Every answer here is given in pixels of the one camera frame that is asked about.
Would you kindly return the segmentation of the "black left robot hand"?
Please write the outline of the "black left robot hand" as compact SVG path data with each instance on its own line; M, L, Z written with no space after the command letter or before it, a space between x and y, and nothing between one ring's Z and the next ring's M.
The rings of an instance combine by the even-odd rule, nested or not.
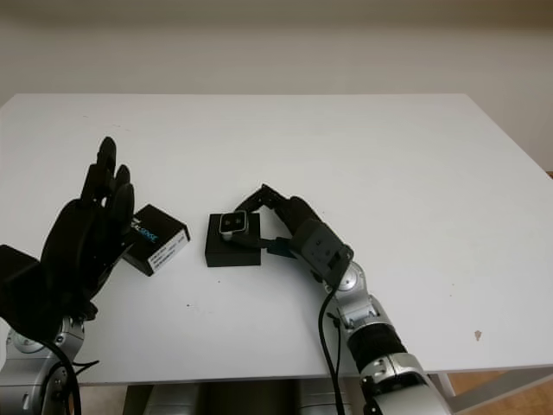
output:
M92 299L133 243L134 187L116 157L115 141L105 137L79 198L61 209L42 249L51 304L63 316L96 317Z

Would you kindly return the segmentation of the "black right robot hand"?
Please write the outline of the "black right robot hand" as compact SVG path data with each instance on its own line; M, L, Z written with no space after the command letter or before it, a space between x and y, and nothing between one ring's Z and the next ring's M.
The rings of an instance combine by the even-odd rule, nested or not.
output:
M302 198L298 196L286 198L266 184L240 203L235 212L251 214L261 207L273 210L291 235L294 235L305 221L320 219ZM241 246L265 249L269 254L294 258L289 250L289 240L285 238L262 239L251 236L247 230L239 230L230 231L230 235L225 236L225 239Z

